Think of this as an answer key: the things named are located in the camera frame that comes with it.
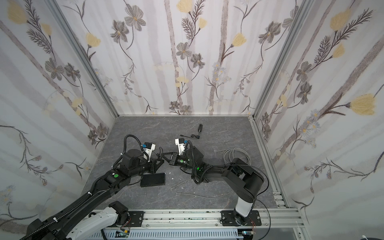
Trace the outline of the aluminium corner frame left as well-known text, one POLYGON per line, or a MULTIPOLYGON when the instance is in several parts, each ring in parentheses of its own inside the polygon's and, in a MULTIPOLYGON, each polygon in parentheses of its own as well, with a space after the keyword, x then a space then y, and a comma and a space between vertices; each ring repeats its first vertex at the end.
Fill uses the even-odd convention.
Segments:
POLYGON ((93 84, 95 85, 96 89, 99 91, 101 97, 103 98, 105 104, 109 108, 110 113, 113 115, 114 118, 119 117, 120 115, 118 114, 117 109, 113 105, 111 99, 109 98, 109 95, 107 94, 105 88, 102 85, 101 80, 97 76, 92 66, 92 63, 87 57, 86 50, 82 47, 78 37, 73 32, 71 26, 69 25, 63 12, 61 11, 59 4, 57 3, 57 1, 48 1, 48 0, 45 0, 45 3, 48 9, 50 10, 51 14, 53 15, 54 19, 56 20, 57 24, 59 25, 61 30, 64 32, 67 40, 69 41, 72 49, 75 51, 78 59, 82 63, 86 72, 91 77, 93 84))

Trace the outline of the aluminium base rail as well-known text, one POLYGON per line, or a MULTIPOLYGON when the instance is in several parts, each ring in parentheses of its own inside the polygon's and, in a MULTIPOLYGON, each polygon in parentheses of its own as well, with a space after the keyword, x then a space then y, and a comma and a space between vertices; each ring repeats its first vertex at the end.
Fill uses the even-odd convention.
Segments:
POLYGON ((233 210, 135 210, 125 228, 136 229, 217 229, 217 228, 304 228, 297 209, 255 209, 243 225, 233 210))

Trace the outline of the black ribbed network switch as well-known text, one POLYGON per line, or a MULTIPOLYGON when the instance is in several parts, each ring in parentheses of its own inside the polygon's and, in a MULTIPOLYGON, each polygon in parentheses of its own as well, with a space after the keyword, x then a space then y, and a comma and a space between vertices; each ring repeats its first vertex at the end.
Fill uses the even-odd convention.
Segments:
POLYGON ((143 177, 140 181, 140 187, 141 188, 163 186, 165 184, 166 184, 166 174, 165 173, 143 175, 143 177))

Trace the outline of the aluminium corner frame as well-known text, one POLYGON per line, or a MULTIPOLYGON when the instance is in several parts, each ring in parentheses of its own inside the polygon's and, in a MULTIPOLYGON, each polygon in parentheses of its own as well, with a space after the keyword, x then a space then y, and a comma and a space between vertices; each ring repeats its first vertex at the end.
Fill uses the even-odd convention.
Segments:
POLYGON ((268 95, 271 92, 271 89, 274 85, 274 82, 277 79, 277 75, 280 72, 284 62, 286 61, 294 43, 297 35, 300 32, 301 27, 306 21, 307 15, 311 10, 314 1, 303 1, 301 7, 299 8, 296 18, 294 18, 291 29, 287 35, 287 38, 283 44, 283 47, 278 55, 278 58, 275 62, 274 67, 272 68, 271 74, 267 80, 265 88, 261 94, 261 97, 256 105, 256 109, 254 114, 252 115, 252 119, 255 120, 258 114, 262 111, 262 107, 264 103, 267 101, 268 95))
POLYGON ((92 66, 92 63, 87 57, 86 50, 82 47, 78 37, 73 32, 71 26, 69 25, 63 12, 61 11, 59 4, 57 3, 57 1, 48 1, 48 0, 45 0, 45 3, 48 9, 50 10, 51 14, 53 15, 54 19, 56 20, 57 24, 59 25, 61 30, 64 32, 67 40, 69 41, 72 49, 75 51, 78 59, 82 63, 86 72, 91 77, 93 84, 95 85, 96 89, 99 91, 101 97, 103 98, 105 104, 109 108, 110 113, 113 115, 114 118, 119 117, 120 115, 118 114, 117 109, 113 105, 111 99, 109 98, 109 95, 107 94, 105 88, 102 85, 101 80, 97 76, 92 66))

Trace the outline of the black power adapter with cable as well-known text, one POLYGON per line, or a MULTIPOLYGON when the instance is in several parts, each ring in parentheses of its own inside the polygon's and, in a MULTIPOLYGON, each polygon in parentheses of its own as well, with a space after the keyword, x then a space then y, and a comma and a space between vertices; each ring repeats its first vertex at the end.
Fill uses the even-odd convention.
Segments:
POLYGON ((159 147, 159 153, 156 154, 158 159, 169 159, 168 156, 172 155, 173 152, 164 152, 162 147, 159 147))

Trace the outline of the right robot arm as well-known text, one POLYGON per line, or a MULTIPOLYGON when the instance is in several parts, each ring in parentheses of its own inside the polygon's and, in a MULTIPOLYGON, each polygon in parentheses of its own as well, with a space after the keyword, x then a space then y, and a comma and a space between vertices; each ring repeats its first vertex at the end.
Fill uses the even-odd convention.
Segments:
POLYGON ((251 211, 265 181, 265 178, 253 166, 239 158, 224 165, 208 164, 203 160, 204 155, 190 141, 186 143, 184 150, 180 153, 161 152, 159 157, 171 166, 190 170, 189 174, 196 185, 214 181, 227 183, 238 196, 233 221, 237 226, 245 226, 248 222, 252 222, 251 211))

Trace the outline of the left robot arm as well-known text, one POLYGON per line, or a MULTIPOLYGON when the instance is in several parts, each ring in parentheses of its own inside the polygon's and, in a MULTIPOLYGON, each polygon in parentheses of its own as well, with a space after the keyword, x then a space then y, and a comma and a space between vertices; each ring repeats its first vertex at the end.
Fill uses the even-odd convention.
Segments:
POLYGON ((97 206, 117 194, 126 186, 131 185, 131 179, 144 177, 145 173, 155 174, 164 163, 160 149, 155 158, 151 157, 148 149, 144 148, 134 135, 124 137, 124 148, 120 157, 113 163, 111 169, 97 178, 91 188, 57 214, 45 221, 39 219, 29 224, 23 240, 72 240, 69 234, 97 206))

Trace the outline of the aluminium corner frame right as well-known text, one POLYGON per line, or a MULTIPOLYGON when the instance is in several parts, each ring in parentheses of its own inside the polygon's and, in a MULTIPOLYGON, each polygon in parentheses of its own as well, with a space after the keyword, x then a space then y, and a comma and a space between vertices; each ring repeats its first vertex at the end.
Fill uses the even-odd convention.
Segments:
POLYGON ((254 114, 252 115, 252 119, 255 120, 258 114, 262 111, 262 107, 264 103, 267 101, 268 95, 271 92, 271 89, 274 85, 274 82, 277 79, 277 75, 280 72, 284 62, 286 61, 294 43, 297 35, 300 32, 301 27, 306 21, 307 15, 311 10, 314 1, 303 1, 301 7, 299 8, 296 18, 294 18, 291 29, 287 35, 287 38, 283 44, 283 47, 278 55, 278 58, 275 62, 274 67, 272 68, 271 74, 267 80, 265 88, 261 94, 261 97, 256 105, 256 109, 254 114))

